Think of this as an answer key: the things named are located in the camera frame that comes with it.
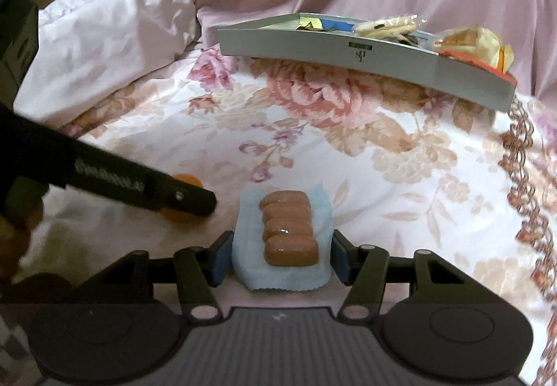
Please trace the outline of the person's left hand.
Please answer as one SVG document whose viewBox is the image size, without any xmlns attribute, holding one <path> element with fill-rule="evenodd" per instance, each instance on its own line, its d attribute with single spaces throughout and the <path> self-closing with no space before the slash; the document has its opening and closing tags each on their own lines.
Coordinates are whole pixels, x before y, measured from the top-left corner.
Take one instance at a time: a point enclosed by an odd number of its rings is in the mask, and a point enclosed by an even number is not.
<svg viewBox="0 0 557 386">
<path fill-rule="evenodd" d="M 29 249 L 31 234 L 44 217 L 44 201 L 36 207 L 22 222 L 13 225 L 4 216 L 1 217 L 1 280 L 10 281 L 19 269 L 21 258 Z"/>
</svg>

